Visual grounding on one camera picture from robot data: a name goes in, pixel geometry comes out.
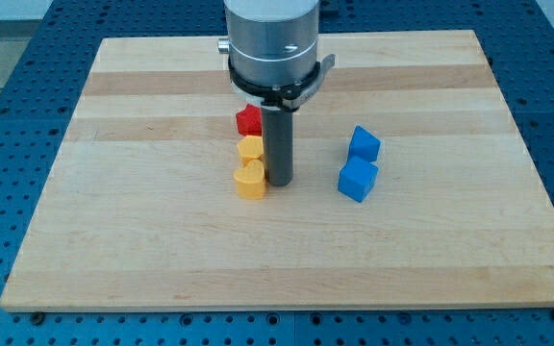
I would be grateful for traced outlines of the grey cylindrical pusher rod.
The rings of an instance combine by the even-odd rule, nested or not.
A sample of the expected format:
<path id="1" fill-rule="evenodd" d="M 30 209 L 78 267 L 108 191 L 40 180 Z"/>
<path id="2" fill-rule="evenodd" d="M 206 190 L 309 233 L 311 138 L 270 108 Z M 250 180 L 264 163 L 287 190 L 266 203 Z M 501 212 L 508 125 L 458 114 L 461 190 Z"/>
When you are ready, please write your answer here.
<path id="1" fill-rule="evenodd" d="M 264 165 L 268 182 L 285 186 L 293 177 L 292 113 L 261 108 Z"/>

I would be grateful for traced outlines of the black clamp with lever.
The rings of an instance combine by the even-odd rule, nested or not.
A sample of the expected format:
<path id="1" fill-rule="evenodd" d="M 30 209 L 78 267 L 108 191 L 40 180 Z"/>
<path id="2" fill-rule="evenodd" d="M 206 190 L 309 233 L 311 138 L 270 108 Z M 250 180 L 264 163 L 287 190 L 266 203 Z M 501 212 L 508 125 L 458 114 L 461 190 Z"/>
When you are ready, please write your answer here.
<path id="1" fill-rule="evenodd" d="M 319 91 L 325 76 L 335 66 L 336 55 L 327 55 L 321 62 L 316 62 L 312 71 L 301 81 L 285 86 L 253 84 L 237 72 L 231 59 L 228 59 L 227 62 L 232 88 L 248 104 L 258 108 L 296 112 Z"/>

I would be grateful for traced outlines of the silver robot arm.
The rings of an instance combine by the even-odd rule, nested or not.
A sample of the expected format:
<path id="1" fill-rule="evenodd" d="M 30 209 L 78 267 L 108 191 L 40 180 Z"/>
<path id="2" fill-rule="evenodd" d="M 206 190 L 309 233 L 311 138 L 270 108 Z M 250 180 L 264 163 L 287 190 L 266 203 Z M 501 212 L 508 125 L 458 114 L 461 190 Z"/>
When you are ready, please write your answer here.
<path id="1" fill-rule="evenodd" d="M 317 57 L 318 0 L 225 0 L 218 51 L 235 93 L 261 110 L 267 181 L 293 177 L 293 115 L 319 91 L 336 56 Z"/>

